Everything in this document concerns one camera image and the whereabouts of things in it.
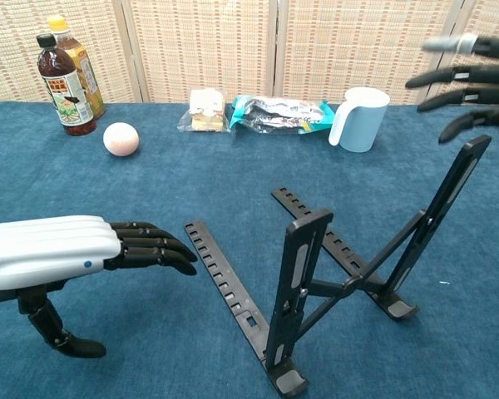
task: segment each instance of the white robotic hand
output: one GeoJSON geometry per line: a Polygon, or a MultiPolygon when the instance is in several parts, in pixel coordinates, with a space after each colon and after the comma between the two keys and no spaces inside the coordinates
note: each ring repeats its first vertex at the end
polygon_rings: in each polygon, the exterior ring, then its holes
{"type": "Polygon", "coordinates": [[[145,222],[107,223],[97,216],[64,216],[0,224],[0,302],[18,299],[21,313],[59,352],[101,357],[98,342],[74,337],[47,293],[70,278],[103,269],[172,266],[196,274],[196,256],[171,234],[145,222]]]}

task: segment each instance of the bottle cap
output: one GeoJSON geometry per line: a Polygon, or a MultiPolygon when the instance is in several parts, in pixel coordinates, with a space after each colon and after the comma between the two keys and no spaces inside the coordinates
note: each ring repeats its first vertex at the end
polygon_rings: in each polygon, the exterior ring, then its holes
{"type": "Polygon", "coordinates": [[[56,38],[51,33],[37,35],[37,43],[42,48],[55,47],[57,45],[56,38]]]}
{"type": "Polygon", "coordinates": [[[68,24],[65,18],[61,15],[51,15],[47,18],[47,23],[52,32],[68,31],[68,24]]]}

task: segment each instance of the brown bottle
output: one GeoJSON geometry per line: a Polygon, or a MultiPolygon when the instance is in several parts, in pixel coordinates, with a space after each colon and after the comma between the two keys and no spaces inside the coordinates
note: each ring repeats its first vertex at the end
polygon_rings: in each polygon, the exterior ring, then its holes
{"type": "Polygon", "coordinates": [[[91,106],[70,56],[56,47],[56,38],[37,36],[43,49],[37,60],[39,73],[52,96],[57,115],[69,135],[86,135],[96,129],[91,106]]]}

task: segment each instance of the yellow bottle cap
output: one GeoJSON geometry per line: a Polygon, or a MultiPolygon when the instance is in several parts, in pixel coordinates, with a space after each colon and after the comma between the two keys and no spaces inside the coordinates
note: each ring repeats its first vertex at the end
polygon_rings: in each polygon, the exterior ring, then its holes
{"type": "Polygon", "coordinates": [[[61,15],[51,15],[47,18],[47,23],[52,32],[63,32],[68,30],[67,21],[61,15]]]}

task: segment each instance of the black laptop stand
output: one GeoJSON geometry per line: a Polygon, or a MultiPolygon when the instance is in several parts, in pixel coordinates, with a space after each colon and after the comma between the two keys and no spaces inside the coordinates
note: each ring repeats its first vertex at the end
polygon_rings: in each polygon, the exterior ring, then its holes
{"type": "Polygon", "coordinates": [[[333,219],[330,211],[311,211],[286,187],[274,190],[272,195],[296,220],[286,229],[270,324],[264,320],[205,224],[196,221],[186,225],[185,230],[216,287],[279,393],[292,397],[308,386],[308,380],[292,360],[294,345],[332,306],[355,290],[364,291],[394,320],[409,318],[418,310],[406,304],[396,291],[427,247],[490,140],[491,137],[482,135],[462,147],[427,210],[417,212],[369,263],[328,228],[333,219]],[[387,281],[382,280],[376,274],[377,268],[411,235],[390,277],[387,281]],[[349,275],[343,283],[313,278],[322,247],[349,275]],[[328,299],[305,318],[304,305],[308,295],[328,299]]]}

